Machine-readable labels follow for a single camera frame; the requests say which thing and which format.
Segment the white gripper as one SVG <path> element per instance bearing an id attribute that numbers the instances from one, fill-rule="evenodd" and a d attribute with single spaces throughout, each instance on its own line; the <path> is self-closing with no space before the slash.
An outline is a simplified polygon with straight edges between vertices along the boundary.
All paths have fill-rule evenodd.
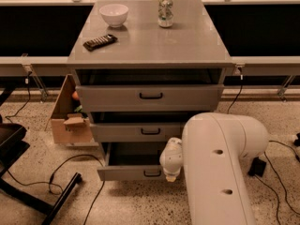
<path id="1" fill-rule="evenodd" d="M 168 140 L 159 158 L 168 182 L 175 182 L 183 166 L 182 140 L 172 137 Z"/>

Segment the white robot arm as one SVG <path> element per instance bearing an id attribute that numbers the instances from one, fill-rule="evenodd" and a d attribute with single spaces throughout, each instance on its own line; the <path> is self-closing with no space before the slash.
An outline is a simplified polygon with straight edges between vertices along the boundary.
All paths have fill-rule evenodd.
<path id="1" fill-rule="evenodd" d="M 256 225 L 239 160 L 260 156 L 268 139 L 253 117 L 204 112 L 168 140 L 159 162 L 169 182 L 185 176 L 192 225 Z"/>

